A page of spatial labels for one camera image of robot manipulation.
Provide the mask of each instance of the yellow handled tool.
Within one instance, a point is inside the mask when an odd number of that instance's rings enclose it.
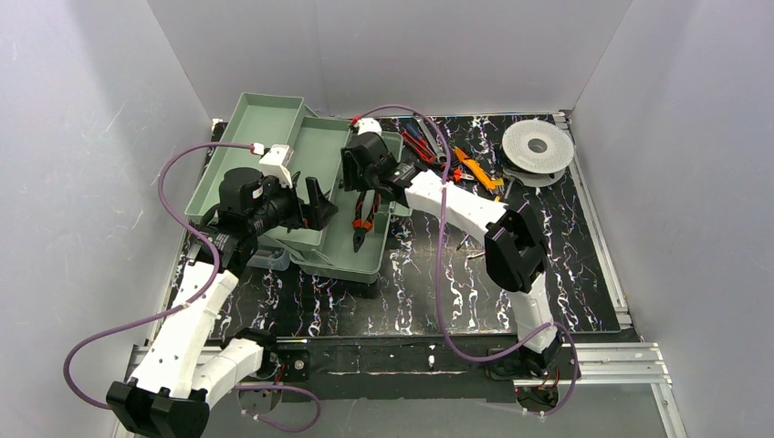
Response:
[[[478,165],[476,160],[468,157],[467,154],[464,153],[461,149],[455,148],[455,155],[457,156],[457,159],[459,159],[459,161],[463,163],[466,168],[470,169],[470,172],[490,192],[495,190],[497,186],[503,185],[502,178],[499,178],[494,181],[490,179],[489,175],[487,175],[486,172],[484,172],[484,169],[481,169],[481,166]]]

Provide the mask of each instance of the plier handle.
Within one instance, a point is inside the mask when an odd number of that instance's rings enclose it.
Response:
[[[362,205],[365,203],[366,192],[361,192],[358,195],[358,202],[355,203],[355,220],[352,221],[352,228],[355,230],[355,235],[352,237],[352,249],[357,253],[360,251],[363,242],[365,241],[365,234],[373,228],[373,216],[379,211],[379,204],[382,201],[382,196],[379,192],[374,192],[373,203],[371,209],[365,216],[365,221],[362,220]]]

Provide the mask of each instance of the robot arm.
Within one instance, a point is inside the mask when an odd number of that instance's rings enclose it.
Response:
[[[128,431],[149,437],[201,436],[210,408],[245,376],[268,365],[264,353],[276,340],[248,328],[196,368],[218,311],[257,250],[257,238],[276,226],[321,230],[338,211],[314,178],[306,179],[309,203],[298,198],[298,174],[290,176],[285,167],[291,153],[288,146],[276,145],[261,159],[260,171],[237,168],[225,174],[218,187],[220,203],[197,226],[218,249],[220,273],[199,299],[187,304],[214,267],[207,247],[194,245],[173,302],[186,308],[164,321],[128,381],[114,381],[108,390],[108,405]]]
[[[421,163],[398,163],[378,131],[364,131],[341,150],[345,190],[377,190],[382,199],[441,215],[443,182]],[[547,247],[537,216],[446,183],[448,223],[484,244],[486,272],[511,300],[518,333],[553,322],[546,294]],[[525,351],[545,369],[560,347],[555,327],[530,339]]]

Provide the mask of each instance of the wire cutter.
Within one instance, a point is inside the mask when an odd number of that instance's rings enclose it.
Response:
[[[352,249],[357,253],[360,251],[362,243],[365,241],[365,234],[373,228],[373,216],[379,210],[379,203],[382,201],[382,196],[379,192],[373,194],[373,203],[368,215],[365,216],[365,221],[362,220],[362,205],[365,202],[366,192],[361,192],[358,196],[358,202],[355,204],[355,220],[352,221],[352,228],[355,230],[355,236],[352,237]]]

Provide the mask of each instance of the pliers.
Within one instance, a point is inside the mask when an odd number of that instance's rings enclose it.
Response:
[[[355,203],[355,220],[352,221],[352,228],[355,230],[355,235],[352,237],[352,249],[357,253],[365,242],[365,234],[373,228],[373,216],[379,211],[379,203],[382,201],[382,196],[379,192],[373,194],[373,203],[368,215],[365,216],[365,221],[362,220],[362,205],[365,202],[366,192],[361,192],[358,196],[358,202]]]

